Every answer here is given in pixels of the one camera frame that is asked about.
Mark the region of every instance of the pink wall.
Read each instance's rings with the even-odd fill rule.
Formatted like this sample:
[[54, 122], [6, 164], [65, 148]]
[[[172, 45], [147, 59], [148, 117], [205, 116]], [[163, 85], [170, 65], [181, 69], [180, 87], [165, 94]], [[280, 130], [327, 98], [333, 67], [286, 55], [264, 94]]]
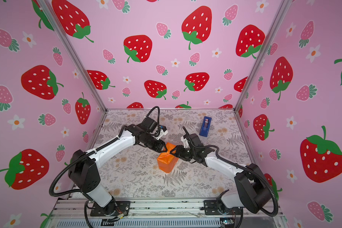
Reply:
[[[300, 48], [302, 37], [309, 42]], [[290, 227], [342, 227], [342, 62], [334, 64], [342, 59], [342, 1], [293, 2], [274, 43], [243, 103], [245, 130], [259, 166], [282, 189]]]
[[[280, 0], [267, 0], [267, 2], [265, 0], [262, 2], [241, 0], [233, 2], [227, 0], [115, 1], [123, 2], [124, 5], [114, 5], [114, 1], [108, 0], [103, 1], [104, 4], [100, 0], [70, 0], [69, 2], [53, 0], [52, 6], [85, 68], [98, 71], [98, 75], [106, 75], [110, 79], [110, 86], [115, 86], [103, 87], [99, 83], [99, 78], [94, 79], [94, 84], [99, 86], [98, 92], [108, 108], [126, 108], [134, 102], [141, 103], [145, 108], [155, 105], [162, 108], [174, 108], [180, 104], [188, 104], [192, 108], [235, 106], [241, 93], [240, 89], [239, 91], [234, 89], [234, 85], [237, 88], [240, 81], [245, 82], [244, 78], [248, 76], [255, 60], [250, 54], [247, 54], [248, 57], [245, 58], [240, 55], [249, 46], [257, 47], [263, 42], [263, 33], [268, 32], [280, 4]], [[189, 18], [188, 16], [195, 10], [197, 10], [196, 18], [193, 19], [194, 14]], [[227, 18], [231, 19], [231, 24], [226, 21]], [[81, 28], [74, 34], [75, 30], [78, 30], [74, 26], [77, 23]], [[170, 30], [170, 37], [166, 34], [167, 30]], [[245, 42], [243, 44], [238, 38], [242, 30], [242, 39]], [[186, 38], [192, 41], [190, 50], [188, 49], [190, 41], [184, 38], [183, 31], [185, 31]], [[189, 31], [196, 31], [198, 33], [196, 38], [192, 38], [188, 34]], [[144, 40], [146, 43], [136, 45]], [[130, 55], [132, 55], [132, 50], [136, 50], [134, 55], [138, 52], [134, 59], [140, 62], [129, 58], [130, 56], [124, 50], [124, 43], [127, 44]], [[195, 66], [192, 66], [192, 63], [192, 65], [189, 64], [191, 59], [196, 62]], [[225, 73], [227, 69], [230, 69], [232, 73]], [[189, 85], [191, 89], [196, 90], [191, 91], [185, 85], [185, 78], [190, 74], [193, 74], [191, 82], [199, 81], [197, 75], [209, 77], [209, 80], [206, 84], [200, 80], [199, 84]], [[158, 86], [163, 87], [156, 86], [154, 82], [148, 82], [146, 86], [150, 83], [151, 86], [147, 91], [144, 83], [148, 80], [158, 82]], [[160, 98], [155, 98], [158, 95], [155, 92], [161, 90]]]
[[[57, 35], [43, 21], [39, 28], [39, 21], [31, 1], [0, 1], [0, 170], [10, 168], [0, 172], [0, 227], [12, 227], [10, 223], [17, 227], [41, 226], [46, 218], [41, 214], [48, 215], [57, 200], [48, 194], [50, 183], [74, 151], [87, 148], [83, 131], [91, 139], [101, 114], [81, 76], [74, 77], [75, 66]], [[10, 51], [9, 45], [19, 50]], [[57, 55], [60, 65], [54, 59], [54, 47], [61, 52]], [[52, 83], [47, 78], [48, 69], [64, 85], [58, 85], [56, 96], [54, 78]], [[91, 106], [86, 124], [81, 124], [75, 113], [82, 92]], [[68, 104], [65, 107], [69, 114], [62, 105], [64, 98], [71, 105], [70, 109]], [[42, 125], [39, 116], [47, 113], [55, 117], [55, 123], [47, 115]], [[65, 136], [64, 128], [69, 129]], [[59, 189], [67, 190], [69, 183], [67, 177], [62, 178]]]

